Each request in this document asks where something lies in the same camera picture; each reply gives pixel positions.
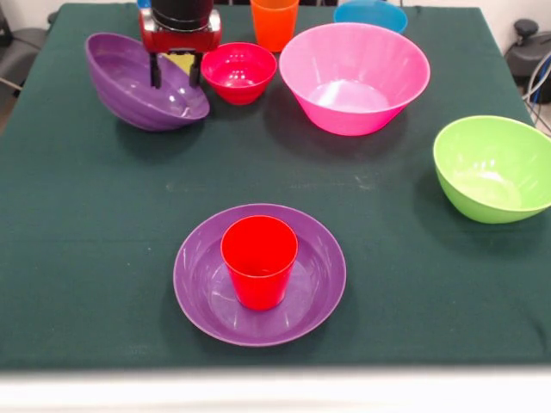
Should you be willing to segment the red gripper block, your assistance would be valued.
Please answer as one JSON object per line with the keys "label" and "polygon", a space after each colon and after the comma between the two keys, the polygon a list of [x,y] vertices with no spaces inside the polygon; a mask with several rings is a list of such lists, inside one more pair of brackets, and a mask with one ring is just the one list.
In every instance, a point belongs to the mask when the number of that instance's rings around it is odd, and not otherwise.
{"label": "red gripper block", "polygon": [[177,31],[157,23],[151,8],[139,10],[141,39],[145,49],[150,52],[151,86],[161,88],[161,70],[157,53],[193,52],[193,61],[189,67],[189,85],[196,88],[201,82],[201,62],[203,53],[217,48],[221,41],[222,24],[220,13],[214,9],[206,27],[195,31]]}

